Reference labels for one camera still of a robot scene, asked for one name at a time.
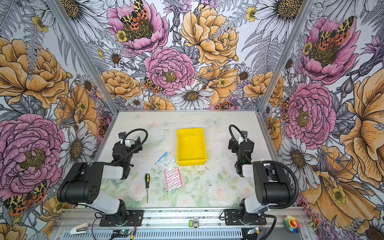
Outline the black yellow handled screwdriver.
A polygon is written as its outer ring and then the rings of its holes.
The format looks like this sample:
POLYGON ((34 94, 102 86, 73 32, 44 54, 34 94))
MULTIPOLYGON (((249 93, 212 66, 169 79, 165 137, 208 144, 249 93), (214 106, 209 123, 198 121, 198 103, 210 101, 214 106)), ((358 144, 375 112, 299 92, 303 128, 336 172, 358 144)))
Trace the black yellow handled screwdriver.
POLYGON ((150 188, 150 174, 145 175, 145 184, 146 184, 146 202, 149 202, 149 188, 150 188))

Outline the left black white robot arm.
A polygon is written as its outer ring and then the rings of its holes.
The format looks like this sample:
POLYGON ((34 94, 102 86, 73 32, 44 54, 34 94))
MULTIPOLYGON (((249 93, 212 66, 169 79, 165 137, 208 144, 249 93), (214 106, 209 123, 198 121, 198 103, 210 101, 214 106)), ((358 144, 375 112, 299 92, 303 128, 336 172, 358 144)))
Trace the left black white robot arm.
POLYGON ((134 166, 132 156, 143 149, 147 138, 147 130, 134 129, 115 143, 111 162, 74 164, 57 191, 58 201, 95 210, 103 227, 135 226, 125 202, 103 192, 101 184, 103 180, 126 180, 134 166))

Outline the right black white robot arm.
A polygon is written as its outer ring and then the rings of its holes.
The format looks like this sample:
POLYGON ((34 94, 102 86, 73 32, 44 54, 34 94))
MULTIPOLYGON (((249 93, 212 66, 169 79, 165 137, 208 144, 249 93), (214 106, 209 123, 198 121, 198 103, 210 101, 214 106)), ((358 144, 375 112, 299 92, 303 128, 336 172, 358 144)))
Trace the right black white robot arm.
POLYGON ((235 169, 242 178, 249 178, 255 193, 241 199, 237 210, 224 210, 227 226, 265 225, 265 212, 285 209, 294 204, 299 195, 296 175, 286 165, 277 161, 252 161, 255 143, 246 131, 229 126, 231 139, 228 149, 235 153, 235 169))

